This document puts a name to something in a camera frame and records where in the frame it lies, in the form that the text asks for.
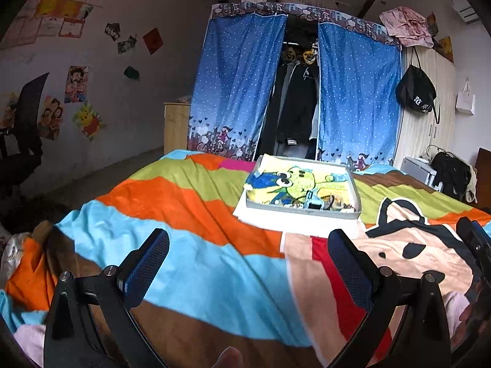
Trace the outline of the operator thumb tip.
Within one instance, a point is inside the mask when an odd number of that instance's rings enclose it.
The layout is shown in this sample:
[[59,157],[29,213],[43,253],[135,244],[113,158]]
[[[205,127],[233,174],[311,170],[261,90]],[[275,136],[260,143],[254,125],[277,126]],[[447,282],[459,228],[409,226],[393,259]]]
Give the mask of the operator thumb tip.
[[235,347],[227,347],[219,355],[212,368],[242,368],[243,356]]

